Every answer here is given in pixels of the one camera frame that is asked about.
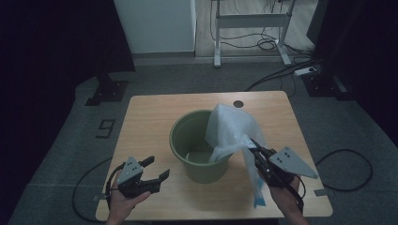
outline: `person's left hand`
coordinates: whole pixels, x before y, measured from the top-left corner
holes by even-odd
[[[120,171],[116,175],[116,179],[111,187],[111,206],[108,219],[106,224],[121,224],[126,217],[129,216],[131,210],[138,203],[143,202],[150,196],[150,192],[147,191],[134,199],[126,198],[119,190],[117,185],[117,177],[120,175]]]

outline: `green trash bin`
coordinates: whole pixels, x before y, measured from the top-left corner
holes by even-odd
[[[213,148],[206,142],[209,110],[189,112],[179,118],[170,131],[170,146],[182,162],[191,180],[209,184],[219,180],[227,169],[227,156],[215,162],[208,162]]]

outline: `gray carpet floor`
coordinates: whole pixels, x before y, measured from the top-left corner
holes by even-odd
[[[74,186],[87,171],[113,155],[129,100],[132,96],[184,93],[236,92],[271,72],[282,63],[226,63],[138,66],[136,72],[111,74],[129,81],[121,102],[85,106],[98,86],[96,79],[76,88],[76,100],[53,147],[26,186],[10,224],[90,224],[79,218],[71,206]],[[284,90],[298,119],[314,161],[337,149],[349,148],[366,156],[374,176],[354,192],[329,189],[331,217],[309,218],[312,224],[398,224],[398,150],[388,136],[356,101],[334,97],[309,97],[301,78],[287,76],[262,83],[252,91]],[[102,120],[114,119],[109,139],[99,139],[107,130]],[[87,218],[95,218],[110,161],[91,172],[76,193],[76,206]],[[324,183],[352,188],[369,174],[368,165],[352,153],[326,159],[317,167]],[[284,218],[280,224],[287,224]]]

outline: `white wall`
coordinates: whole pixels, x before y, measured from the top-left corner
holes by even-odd
[[[194,52],[194,0],[115,0],[131,53]]]

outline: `light-colored floor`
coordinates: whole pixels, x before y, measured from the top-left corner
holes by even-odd
[[[274,0],[224,0],[221,1],[221,15],[223,14],[260,14],[271,13],[271,6]],[[291,0],[284,0],[283,3],[275,1],[273,13],[286,13]],[[299,0],[296,1],[293,16],[290,21],[289,29],[287,31],[285,43],[301,50],[313,50],[313,43],[307,38],[306,33],[310,25],[311,19],[314,15],[317,0]],[[210,0],[196,0],[196,57],[211,57],[213,56],[214,40],[211,36],[215,37],[215,13],[217,3]],[[278,28],[266,28],[266,33],[269,36],[278,38]],[[233,38],[246,36],[249,34],[260,34],[263,28],[233,28],[222,29],[220,34],[223,38]],[[237,38],[237,39],[222,39],[223,42],[244,47],[255,46],[261,39],[259,35]],[[270,51],[261,50],[258,47],[254,48],[236,48],[230,45],[222,44],[222,57],[223,56],[277,56],[279,55],[276,49]]]

